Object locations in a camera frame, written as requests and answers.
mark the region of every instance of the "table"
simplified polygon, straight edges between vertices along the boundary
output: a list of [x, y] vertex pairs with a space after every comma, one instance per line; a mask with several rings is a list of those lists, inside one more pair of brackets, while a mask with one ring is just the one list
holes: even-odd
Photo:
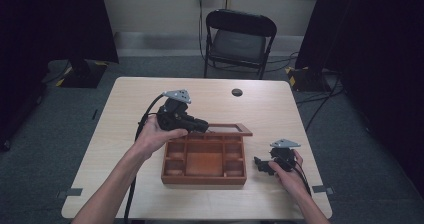
[[[243, 95], [232, 95], [234, 88]], [[164, 148], [144, 163], [130, 219], [277, 220], [302, 219], [297, 205], [276, 179], [259, 172], [253, 157], [269, 160], [269, 146], [285, 138], [301, 144], [303, 169], [310, 186], [322, 185], [317, 165], [288, 83], [263, 80], [121, 77], [114, 84], [72, 188], [62, 209], [73, 218], [99, 188], [126, 150], [133, 144], [137, 122], [163, 91], [187, 89], [192, 103], [187, 112], [209, 123], [242, 123], [252, 137], [244, 137], [247, 181], [243, 186], [164, 185], [161, 181]], [[162, 98], [152, 109], [156, 112]], [[332, 210], [325, 192], [313, 193], [326, 217]], [[125, 197], [117, 218], [124, 216]]]

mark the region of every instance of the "chair seat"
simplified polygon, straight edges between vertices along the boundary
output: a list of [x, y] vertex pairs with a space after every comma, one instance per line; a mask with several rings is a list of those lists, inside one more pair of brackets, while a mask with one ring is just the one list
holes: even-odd
[[265, 44], [265, 37], [218, 30], [209, 57], [260, 65], [264, 58]]

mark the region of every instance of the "person's right hand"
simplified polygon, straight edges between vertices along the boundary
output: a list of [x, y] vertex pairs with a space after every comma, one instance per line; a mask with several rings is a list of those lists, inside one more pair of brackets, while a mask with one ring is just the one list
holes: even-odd
[[[299, 155], [296, 150], [294, 155], [296, 157], [296, 169], [302, 173], [301, 166], [303, 163], [303, 158]], [[303, 184], [302, 179], [299, 174], [292, 170], [291, 172], [284, 171], [276, 162], [270, 161], [268, 165], [275, 171], [275, 177], [278, 178], [278, 182], [286, 189], [294, 198], [298, 197], [301, 194], [307, 193], [305, 185]]]

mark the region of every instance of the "brown wooden organizer box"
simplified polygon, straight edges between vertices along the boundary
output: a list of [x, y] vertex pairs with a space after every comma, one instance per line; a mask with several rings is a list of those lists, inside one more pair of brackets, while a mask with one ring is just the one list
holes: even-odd
[[209, 124], [206, 133], [169, 140], [162, 166], [164, 184], [243, 185], [246, 182], [242, 124]]

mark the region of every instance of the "hand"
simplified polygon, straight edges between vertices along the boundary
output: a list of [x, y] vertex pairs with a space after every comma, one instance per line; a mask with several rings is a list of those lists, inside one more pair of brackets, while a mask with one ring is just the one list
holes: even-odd
[[[299, 155], [296, 150], [293, 150], [296, 157], [297, 164], [295, 168], [302, 173], [300, 167], [303, 164], [303, 158]], [[275, 177], [278, 178], [278, 182], [295, 198], [298, 195], [307, 193], [305, 185], [302, 179], [296, 171], [286, 172], [276, 162], [270, 161], [268, 165], [275, 171]]]
[[156, 115], [150, 115], [135, 141], [134, 147], [140, 148], [138, 150], [143, 154], [144, 160], [147, 160], [152, 156], [153, 152], [159, 150], [169, 139], [179, 138], [187, 134], [188, 132], [185, 129], [162, 130], [159, 127]]

